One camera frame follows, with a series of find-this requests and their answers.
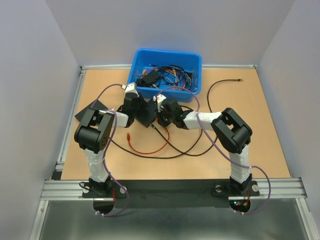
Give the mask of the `black network switch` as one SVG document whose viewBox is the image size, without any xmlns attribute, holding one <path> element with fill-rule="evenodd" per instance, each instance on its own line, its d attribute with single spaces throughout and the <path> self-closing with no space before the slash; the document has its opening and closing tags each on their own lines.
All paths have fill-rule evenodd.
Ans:
<svg viewBox="0 0 320 240">
<path fill-rule="evenodd" d="M 83 117 L 86 115 L 87 112 L 91 113 L 91 112 L 94 112 L 95 110 L 105 111 L 105 110 L 108 110 L 108 108 L 99 100 L 93 101 L 89 103 L 85 108 L 80 110 L 74 117 L 78 122 L 81 122 L 81 120 L 83 119 Z"/>
<path fill-rule="evenodd" d="M 152 99 L 149 101 L 143 100 L 135 114 L 135 119 L 148 128 L 156 119 L 156 111 L 158 110 L 157 103 Z"/>
</svg>

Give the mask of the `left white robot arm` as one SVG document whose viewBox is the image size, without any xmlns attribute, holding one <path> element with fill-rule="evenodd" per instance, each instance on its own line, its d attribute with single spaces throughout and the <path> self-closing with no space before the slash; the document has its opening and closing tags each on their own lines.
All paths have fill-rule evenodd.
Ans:
<svg viewBox="0 0 320 240">
<path fill-rule="evenodd" d="M 111 131 L 128 128 L 140 113 L 147 111 L 147 102 L 139 93 L 126 93 L 117 111 L 102 111 L 93 107 L 84 110 L 74 134 L 74 140 L 84 151 L 89 165 L 88 182 L 81 183 L 84 194 L 107 197 L 112 193 L 111 177 L 105 169 L 106 150 L 111 142 Z"/>
</svg>

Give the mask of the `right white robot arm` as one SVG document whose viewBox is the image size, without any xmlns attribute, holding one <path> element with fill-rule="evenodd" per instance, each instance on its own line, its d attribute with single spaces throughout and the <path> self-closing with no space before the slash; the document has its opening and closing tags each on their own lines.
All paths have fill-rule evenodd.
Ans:
<svg viewBox="0 0 320 240">
<path fill-rule="evenodd" d="M 179 129 L 214 132 L 229 154 L 231 192 L 242 195 L 248 190 L 252 180 L 249 144 L 253 131 L 232 108 L 221 112 L 196 112 L 183 110 L 173 97 L 167 98 L 163 94 L 154 96 L 152 100 L 156 103 L 155 114 L 161 126 L 174 124 Z"/>
</svg>

